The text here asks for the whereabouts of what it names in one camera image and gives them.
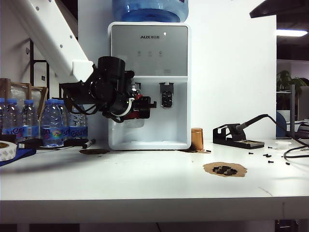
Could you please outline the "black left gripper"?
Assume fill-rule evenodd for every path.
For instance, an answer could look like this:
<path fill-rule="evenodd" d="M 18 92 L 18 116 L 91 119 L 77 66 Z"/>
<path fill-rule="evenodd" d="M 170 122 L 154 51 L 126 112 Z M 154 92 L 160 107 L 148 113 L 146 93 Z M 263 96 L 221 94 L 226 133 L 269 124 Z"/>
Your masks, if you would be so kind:
<path fill-rule="evenodd" d="M 157 102 L 151 102 L 151 97 L 141 96 L 140 85 L 132 82 L 135 73 L 125 71 L 124 78 L 117 80 L 115 97 L 108 109 L 102 115 L 115 122 L 124 122 L 129 119 L 148 119 L 150 110 L 157 107 Z"/>

